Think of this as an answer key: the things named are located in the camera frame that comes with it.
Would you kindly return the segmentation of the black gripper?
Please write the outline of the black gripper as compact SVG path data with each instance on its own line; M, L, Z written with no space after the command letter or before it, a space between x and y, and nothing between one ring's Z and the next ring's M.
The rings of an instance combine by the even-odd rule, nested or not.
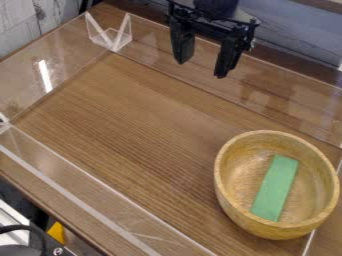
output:
M173 58L179 64L184 64L194 56L195 34L191 24L180 21L198 22L211 26L216 30L231 31L234 27L242 27L250 37L260 25L259 19L243 11L239 0L167 0L169 18L169 35ZM227 37L220 44L216 58L214 76L224 78L235 69L240 55L248 49L244 37Z

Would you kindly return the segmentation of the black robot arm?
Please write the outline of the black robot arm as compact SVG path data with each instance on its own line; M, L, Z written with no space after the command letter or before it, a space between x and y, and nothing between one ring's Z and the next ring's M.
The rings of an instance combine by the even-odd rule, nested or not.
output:
M239 8L239 0L167 0L172 54L184 64L195 53L198 34L216 40L220 49L214 76L224 78L244 51L254 48L256 17Z

